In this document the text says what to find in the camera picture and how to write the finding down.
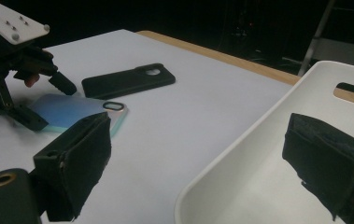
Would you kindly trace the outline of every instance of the table surface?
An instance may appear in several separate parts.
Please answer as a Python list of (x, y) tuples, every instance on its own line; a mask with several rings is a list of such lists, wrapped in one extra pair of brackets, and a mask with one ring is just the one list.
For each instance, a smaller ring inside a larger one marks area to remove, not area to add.
[[(173, 85), (112, 99), (125, 103), (129, 112), (112, 138), (109, 164), (75, 223), (174, 223), (182, 189), (288, 92), (286, 83), (296, 80), (247, 61), (243, 69), (233, 57), (221, 62), (215, 59), (231, 56), (152, 32), (120, 30), (49, 51), (79, 96), (85, 77), (150, 63), (162, 63), (177, 79)], [(44, 77), (31, 89), (12, 76), (7, 84), (15, 103), (59, 93)], [(31, 171), (33, 156), (58, 135), (15, 127), (0, 116), (0, 171)], [(48, 223), (46, 216), (42, 220)]]

